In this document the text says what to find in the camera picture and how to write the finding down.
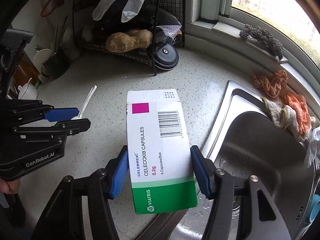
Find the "person left hand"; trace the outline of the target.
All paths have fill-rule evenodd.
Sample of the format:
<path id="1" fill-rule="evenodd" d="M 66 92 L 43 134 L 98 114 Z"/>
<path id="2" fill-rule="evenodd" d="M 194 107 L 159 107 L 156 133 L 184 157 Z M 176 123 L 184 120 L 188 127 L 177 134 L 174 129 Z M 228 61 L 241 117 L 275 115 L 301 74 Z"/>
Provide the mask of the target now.
<path id="1" fill-rule="evenodd" d="M 0 179 L 0 192 L 4 194 L 16 194 L 19 191 L 21 179 L 14 181 L 4 181 Z"/>

